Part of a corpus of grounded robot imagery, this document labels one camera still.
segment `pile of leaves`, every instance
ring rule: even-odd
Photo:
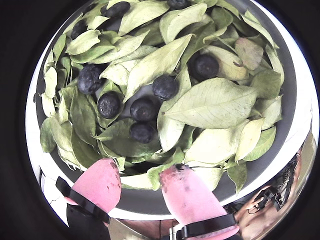
[[[50,50],[41,94],[47,116],[40,129],[43,151],[57,147],[61,159],[81,171],[113,158],[124,188],[157,190],[159,173],[184,163],[211,190],[227,172],[238,193],[247,179],[246,162],[268,151],[274,124],[282,118],[279,47],[249,11],[241,14],[224,0],[190,0],[180,10],[171,10],[167,1],[126,1],[131,7],[118,32],[101,29],[109,18],[100,9],[119,0],[97,0]],[[81,20],[87,30],[72,40]],[[190,76],[187,63],[198,51],[218,60],[217,77],[198,82]],[[93,95],[77,87],[87,64],[103,68],[104,85]],[[123,110],[141,87],[163,74],[176,77],[179,91],[162,103],[158,135],[150,143],[130,138],[132,118],[99,114],[97,101],[104,93],[119,93]]]

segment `dark background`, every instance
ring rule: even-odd
[[[67,240],[68,228],[43,198],[25,138],[25,104],[37,61],[58,27],[86,0],[0,0],[0,239]],[[258,0],[289,30],[319,90],[317,0]],[[320,163],[293,210],[266,239],[320,239]]]

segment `black strap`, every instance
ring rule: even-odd
[[[183,240],[187,238],[197,237],[204,234],[213,233],[231,226],[236,225],[236,219],[233,214],[227,214],[218,216],[215,218],[197,221],[185,225],[181,231],[176,234],[177,240]]]
[[[62,177],[58,177],[58,179],[55,182],[55,186],[62,193],[63,196],[75,201],[79,206],[81,206],[84,210],[92,214],[94,217],[100,219],[101,221],[107,224],[110,224],[110,217],[105,211],[103,211],[100,207],[86,199],[81,194],[74,191]]]

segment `black clamp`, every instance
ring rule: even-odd
[[[74,191],[62,177],[58,177],[55,182],[55,186],[63,196],[70,198],[88,213],[92,214],[94,217],[100,219],[104,223],[110,224],[111,218],[105,211],[78,192]]]

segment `green leaf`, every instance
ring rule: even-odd
[[[273,48],[275,48],[275,43],[274,43],[274,40],[272,39],[270,33],[260,23],[257,23],[256,21],[252,20],[252,18],[248,18],[245,15],[241,14],[241,16],[242,16],[242,19],[245,23],[247,23],[250,27],[257,30],[259,33],[261,33],[269,41],[271,46]]]
[[[198,3],[181,10],[173,10],[166,13],[159,23],[164,42],[166,44],[172,42],[183,28],[201,21],[206,10],[207,4]]]
[[[284,68],[283,68],[279,58],[277,57],[275,50],[273,50],[268,44],[265,46],[265,52],[270,59],[273,70],[275,72],[281,74],[280,85],[282,86],[282,84],[284,83],[284,80],[285,80]]]
[[[45,81],[45,91],[44,94],[52,99],[56,95],[56,86],[57,86],[58,74],[54,67],[50,67],[49,70],[44,75]]]
[[[66,53],[70,55],[82,54],[92,48],[95,44],[100,43],[98,36],[101,35],[99,30],[88,30],[72,40],[66,48]]]
[[[281,100],[282,96],[268,100],[259,98],[256,100],[254,108],[264,117],[262,130],[270,128],[274,123],[282,119]]]
[[[263,124],[264,118],[260,118],[258,120],[250,121],[244,126],[234,157],[234,161],[236,163],[247,156],[255,148],[259,141],[261,127]]]
[[[71,135],[71,144],[75,158],[87,169],[102,158],[93,146],[82,141],[74,130]]]
[[[54,44],[52,51],[53,51],[53,57],[55,62],[58,61],[60,55],[62,54],[66,45],[66,40],[67,40],[66,34],[62,34],[59,36],[58,40]]]
[[[256,97],[252,87],[212,78],[193,86],[165,116],[197,128],[227,129],[249,116]]]
[[[73,126],[70,121],[66,121],[62,124],[58,122],[55,117],[52,117],[50,122],[50,128],[52,136],[59,148],[72,152],[71,135],[73,131]]]
[[[260,71],[253,77],[250,86],[257,90],[258,98],[274,99],[280,92],[281,74],[273,70]]]
[[[139,46],[136,50],[133,52],[129,53],[126,56],[120,57],[114,61],[112,61],[112,64],[118,64],[122,62],[127,62],[131,60],[140,60],[143,59],[144,57],[148,56],[149,54],[152,54],[155,50],[158,48],[155,46],[147,46],[147,45],[141,45]]]
[[[68,73],[67,73],[67,70],[65,70],[64,68],[58,69],[56,73],[57,73],[56,88],[60,90],[64,86],[66,86]]]
[[[40,143],[44,153],[51,153],[57,146],[51,132],[50,121],[52,118],[46,118],[40,128]]]
[[[96,16],[94,19],[89,22],[87,29],[88,30],[96,30],[101,24],[107,21],[109,18],[106,16]]]
[[[192,32],[195,34],[193,36],[186,47],[184,53],[182,54],[181,57],[181,65],[180,69],[183,70],[189,59],[192,57],[193,54],[195,54],[197,51],[201,50],[205,46],[207,46],[210,42],[204,43],[204,38],[213,34],[216,30],[216,25],[211,21],[208,24],[201,26],[196,29],[196,31]]]
[[[233,81],[244,80],[248,78],[248,72],[245,67],[242,66],[240,58],[217,46],[206,46],[201,50],[202,54],[211,54],[219,62],[218,77],[226,78]]]
[[[185,158],[185,154],[181,151],[180,148],[177,148],[175,150],[175,153],[164,164],[162,164],[160,166],[152,167],[146,172],[146,174],[149,178],[149,181],[152,184],[152,189],[154,191],[156,191],[160,188],[159,173],[170,168],[174,164],[182,163],[184,158]]]
[[[185,127],[183,122],[163,115],[191,88],[187,68],[177,77],[176,81],[179,82],[178,93],[172,99],[162,103],[157,117],[157,130],[163,152],[167,152],[175,146]]]
[[[235,184],[235,192],[238,195],[245,182],[247,181],[247,166],[246,163],[230,167],[226,170],[229,178]]]
[[[77,90],[73,94],[70,106],[70,117],[73,129],[79,138],[94,146],[96,140],[91,137],[96,132],[96,117],[86,96]]]
[[[115,43],[116,49],[107,51],[101,56],[91,60],[90,63],[105,64],[134,52],[141,45],[147,34],[148,32],[145,32],[139,36],[131,36],[125,39],[118,40]]]
[[[134,66],[128,78],[128,85],[123,102],[131,98],[140,87],[151,84],[154,79],[171,74],[185,51],[191,34],[176,39],[144,57]]]
[[[123,36],[169,10],[166,1],[144,0],[133,4],[121,20],[119,35]]]
[[[70,58],[73,62],[78,64],[85,64],[100,57],[102,54],[107,53],[111,49],[115,49],[116,47],[113,46],[107,38],[103,35],[100,36],[101,41],[91,47],[88,51],[84,53],[71,55]]]
[[[218,164],[236,153],[236,135],[232,129],[205,129],[185,153],[185,162]]]
[[[232,6],[230,3],[226,2],[225,0],[218,0],[216,5],[219,6],[219,7],[224,8],[224,9],[229,10],[236,17],[239,17],[239,11],[234,6]]]
[[[210,191],[216,189],[222,175],[226,171],[220,167],[195,167],[193,170],[204,181]]]
[[[136,33],[135,36],[138,36],[146,31],[150,30],[148,35],[144,38],[142,44],[149,45],[149,46],[156,46],[158,44],[162,44],[164,42],[160,27],[159,21],[152,22],[144,27],[141,27]]]
[[[48,117],[51,118],[56,114],[56,109],[54,105],[54,101],[52,98],[47,97],[44,93],[41,94],[41,100],[42,100],[42,109],[44,114]]]
[[[253,41],[240,37],[235,41],[234,49],[248,69],[255,70],[260,65],[264,49]]]
[[[129,129],[134,122],[131,118],[119,120],[95,138],[103,141],[116,154],[126,157],[140,157],[161,149],[158,136],[154,136],[149,143],[140,143],[131,138]]]
[[[265,154],[274,143],[276,137],[276,129],[276,126],[274,126],[269,128],[268,130],[262,131],[259,141],[257,142],[254,149],[243,159],[245,161],[254,161]]]

